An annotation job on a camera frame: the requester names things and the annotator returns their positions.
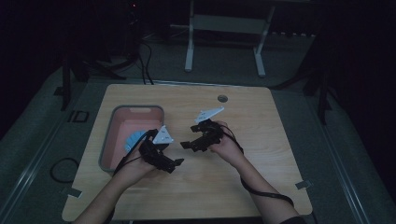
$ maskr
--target black device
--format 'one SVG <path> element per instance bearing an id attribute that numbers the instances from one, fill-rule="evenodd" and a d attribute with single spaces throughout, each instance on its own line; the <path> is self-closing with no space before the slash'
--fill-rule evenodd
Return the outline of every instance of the black device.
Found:
<path id="1" fill-rule="evenodd" d="M 143 134 L 139 138 L 139 140 L 136 141 L 136 143 L 131 148 L 131 150 L 128 152 L 128 154 L 122 158 L 122 160 L 120 161 L 120 163 L 117 166 L 113 175 L 115 175 L 125 164 L 127 164 L 128 162 L 131 162 L 131 161 L 127 161 L 129 155 L 132 153 L 132 151 L 134 151 L 134 149 L 137 147 L 137 145 L 143 139 L 144 140 L 138 149 L 140 152 L 141 158 L 145 162 L 155 166 L 157 169 L 164 170 L 164 171 L 168 172 L 169 174 L 171 174 L 175 170 L 176 166 L 179 166 L 184 161 L 184 159 L 177 159 L 175 161 L 172 161 L 171 159 L 169 159 L 168 157 L 163 155 L 163 151 L 169 146 L 169 144 L 155 145 L 152 142 L 152 140 L 150 140 L 150 139 L 154 139 L 155 136 L 157 135 L 157 133 L 158 133 L 158 130 L 153 129 L 153 130 L 149 130 L 145 134 Z"/>
<path id="2" fill-rule="evenodd" d="M 169 144 L 154 145 L 154 143 L 149 140 L 150 137 L 154 138 L 157 133 L 158 130 L 156 129 L 147 132 L 146 139 L 139 148 L 140 155 L 145 162 L 157 167 L 159 170 L 164 170 L 171 174 L 175 170 L 176 166 L 179 166 L 184 159 L 172 161 L 168 157 L 164 156 L 163 150 L 166 149 Z"/>
<path id="3" fill-rule="evenodd" d="M 211 119 L 203 120 L 197 125 L 191 126 L 191 130 L 194 133 L 202 132 L 203 135 L 192 142 L 181 142 L 180 144 L 184 149 L 191 148 L 194 152 L 198 150 L 206 151 L 210 145 L 218 144 L 224 135 L 221 126 Z"/>

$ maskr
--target dark background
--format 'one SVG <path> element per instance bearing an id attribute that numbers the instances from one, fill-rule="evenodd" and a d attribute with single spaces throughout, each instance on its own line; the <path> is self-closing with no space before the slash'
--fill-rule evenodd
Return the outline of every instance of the dark background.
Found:
<path id="1" fill-rule="evenodd" d="M 166 39 L 170 23 L 188 24 L 189 1 L 134 2 L 134 16 L 143 25 L 139 29 L 150 26 Z M 196 2 L 202 13 L 243 17 L 260 17 L 268 7 L 262 1 L 245 1 L 239 7 L 234 1 Z M 126 1 L 2 1 L 1 5 L 0 137 L 67 53 L 79 50 L 95 60 L 108 61 L 110 55 L 137 50 L 120 46 L 125 38 L 132 38 L 128 22 L 136 19 L 130 17 L 131 3 Z M 337 99 L 395 201 L 395 4 L 366 0 L 276 5 L 272 32 L 317 36 L 304 66 L 331 71 Z"/>

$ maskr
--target hand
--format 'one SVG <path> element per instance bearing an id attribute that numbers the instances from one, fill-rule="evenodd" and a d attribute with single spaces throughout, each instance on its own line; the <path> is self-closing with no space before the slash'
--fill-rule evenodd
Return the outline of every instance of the hand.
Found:
<path id="1" fill-rule="evenodd" d="M 233 136 L 230 130 L 226 128 L 228 127 L 227 123 L 223 121 L 215 121 L 215 122 L 221 126 L 224 126 L 221 127 L 221 129 L 225 133 L 227 133 L 230 136 Z M 232 139 L 230 139 L 229 136 L 225 134 L 220 139 L 220 143 L 211 145 L 209 149 L 212 150 L 213 152 L 216 152 L 222 159 L 230 163 L 231 166 L 233 167 L 236 167 L 239 164 L 246 161 L 246 158 L 242 153 L 241 149 L 236 145 L 236 143 Z"/>
<path id="2" fill-rule="evenodd" d="M 124 163 L 125 165 L 113 176 L 113 178 L 121 181 L 126 188 L 131 187 L 147 173 L 156 169 L 155 166 L 140 158 L 140 146 L 141 143 L 129 155 L 128 160 Z"/>

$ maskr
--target wooden table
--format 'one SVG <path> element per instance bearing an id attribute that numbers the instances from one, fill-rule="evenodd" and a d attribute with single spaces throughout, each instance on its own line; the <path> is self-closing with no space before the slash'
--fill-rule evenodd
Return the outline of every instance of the wooden table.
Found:
<path id="1" fill-rule="evenodd" d="M 226 95 L 228 102 L 218 101 Z M 209 151 L 185 150 L 180 142 L 192 141 L 200 110 L 223 105 L 213 120 L 223 120 L 233 130 L 246 157 L 281 193 L 290 196 L 302 215 L 312 212 L 288 138 L 266 88 L 221 86 L 110 85 L 99 109 L 73 184 L 82 191 L 79 198 L 69 196 L 63 218 L 74 220 L 93 200 L 111 176 L 102 171 L 98 159 L 113 109 L 118 105 L 160 105 L 164 124 L 175 139 L 165 155 L 184 158 L 172 174 L 153 171 L 121 196 L 114 219 L 180 219 L 212 217 L 256 217 L 258 213 L 239 175 L 218 155 Z"/>

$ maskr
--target small round object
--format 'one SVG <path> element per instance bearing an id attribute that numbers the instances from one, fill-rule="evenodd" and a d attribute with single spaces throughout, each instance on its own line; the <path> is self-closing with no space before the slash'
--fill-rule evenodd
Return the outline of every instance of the small round object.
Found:
<path id="1" fill-rule="evenodd" d="M 226 95 L 219 95 L 218 100 L 222 103 L 226 103 L 228 101 L 228 97 Z"/>

